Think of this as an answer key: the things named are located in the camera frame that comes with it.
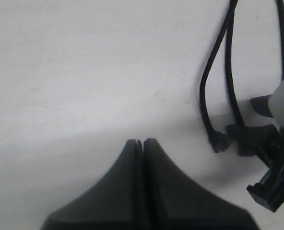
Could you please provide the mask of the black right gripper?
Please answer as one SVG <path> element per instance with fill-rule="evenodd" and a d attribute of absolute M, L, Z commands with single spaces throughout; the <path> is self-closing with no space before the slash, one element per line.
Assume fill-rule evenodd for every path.
<path fill-rule="evenodd" d="M 273 164 L 258 183 L 247 186 L 256 203 L 276 212 L 284 203 L 284 128 L 280 135 L 274 125 L 227 125 L 226 131 L 236 142 L 240 157 L 264 156 L 279 136 L 279 148 L 274 151 Z"/>

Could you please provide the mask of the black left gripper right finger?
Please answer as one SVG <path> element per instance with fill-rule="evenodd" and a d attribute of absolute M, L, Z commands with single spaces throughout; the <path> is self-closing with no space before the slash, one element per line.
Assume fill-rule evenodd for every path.
<path fill-rule="evenodd" d="M 169 158 L 159 142 L 144 144 L 144 175 L 156 230 L 257 230 L 252 216 L 212 194 Z"/>

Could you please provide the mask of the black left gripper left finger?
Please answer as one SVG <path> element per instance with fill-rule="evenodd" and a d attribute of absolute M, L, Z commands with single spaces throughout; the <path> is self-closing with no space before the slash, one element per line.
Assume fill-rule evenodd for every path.
<path fill-rule="evenodd" d="M 51 213 L 44 230 L 145 230 L 142 143 L 127 140 L 109 171 L 84 194 Z"/>

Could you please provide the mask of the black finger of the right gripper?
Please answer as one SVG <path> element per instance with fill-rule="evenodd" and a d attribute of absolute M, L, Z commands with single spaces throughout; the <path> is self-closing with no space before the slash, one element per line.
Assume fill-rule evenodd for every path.
<path fill-rule="evenodd" d="M 254 97 L 249 100 L 253 110 L 263 116 L 263 117 L 268 117 L 268 118 L 273 118 L 273 115 L 271 114 L 271 111 L 269 109 L 269 99 L 271 97 L 270 95 L 265 95 L 265 96 L 259 96 L 259 97 Z"/>

